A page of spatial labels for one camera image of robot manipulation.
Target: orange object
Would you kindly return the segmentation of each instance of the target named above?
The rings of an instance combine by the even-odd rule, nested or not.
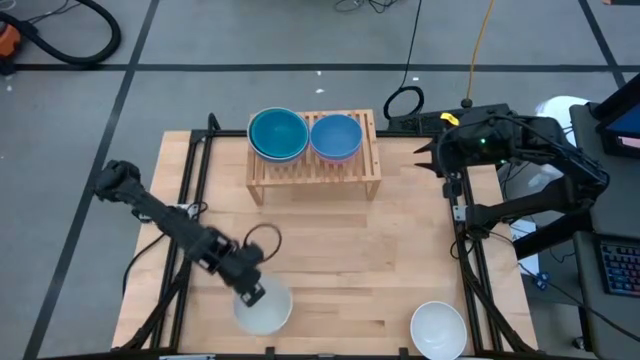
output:
[[[0,32],[0,57],[10,57],[16,51],[20,43],[20,33],[16,28],[7,25],[4,31]]]

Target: black hose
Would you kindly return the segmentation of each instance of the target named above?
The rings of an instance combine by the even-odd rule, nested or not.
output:
[[[53,56],[54,58],[66,62],[72,65],[80,65],[80,66],[90,66],[103,62],[107,58],[109,58],[113,53],[116,52],[118,46],[120,46],[120,42],[122,41],[122,32],[120,31],[120,26],[118,26],[118,22],[116,19],[102,6],[96,4],[92,0],[77,0],[79,3],[91,8],[93,11],[97,12],[100,16],[102,16],[109,27],[111,28],[111,40],[104,47],[104,49],[100,50],[95,55],[87,56],[87,57],[77,57],[67,55],[53,46],[49,45],[46,41],[44,41],[40,36],[38,36],[38,30],[33,24],[28,21],[20,21],[13,16],[0,12],[0,21],[3,21],[20,32],[20,34],[27,39],[31,40],[36,46],[40,49],[44,50],[47,54]]]

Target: stacked bowls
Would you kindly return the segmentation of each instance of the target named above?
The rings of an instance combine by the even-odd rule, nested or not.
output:
[[[309,145],[307,122],[291,110],[269,108],[249,123],[249,144],[263,160],[289,164],[304,154]]]

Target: white bowl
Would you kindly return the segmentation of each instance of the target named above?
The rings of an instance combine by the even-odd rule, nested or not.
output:
[[[454,360],[467,344],[462,316],[448,304],[422,304],[411,318],[411,339],[418,351],[431,360]]]
[[[265,294],[252,307],[247,307],[238,294],[233,298],[233,314],[238,325],[254,336],[266,336],[280,330],[293,309],[291,290],[277,278],[262,273],[260,284]]]

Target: wooden table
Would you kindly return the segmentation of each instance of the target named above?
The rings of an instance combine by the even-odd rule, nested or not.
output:
[[[150,191],[165,203],[178,197],[188,139],[188,132],[164,135]],[[215,138],[204,196],[209,210],[201,223],[239,239],[259,222],[280,226],[282,249],[262,269],[292,288],[294,307],[276,335],[248,336],[234,322],[231,290],[218,276],[194,266],[180,351],[261,354],[275,346],[279,354],[391,355],[408,347],[417,355],[409,321],[420,304],[444,301],[466,321],[460,267],[449,256],[454,235],[442,180],[413,166],[430,161],[429,154],[412,154],[426,141],[379,139],[383,178],[372,202],[348,185],[294,187],[268,189],[267,201],[257,207],[245,187],[246,138]],[[502,201],[492,167],[472,168],[470,177],[478,203]],[[496,231],[508,235],[506,227]],[[154,225],[142,225],[137,251],[158,233]],[[265,252],[272,246],[262,245]],[[496,305],[522,338],[537,347],[513,248],[493,238],[484,246]],[[168,241],[156,246],[131,271],[114,346],[126,342],[156,304],[167,248]],[[485,314],[478,308],[485,348],[490,349]],[[173,314],[168,311],[165,324]],[[165,344],[168,333],[164,331]],[[472,353],[470,337],[466,353]]]

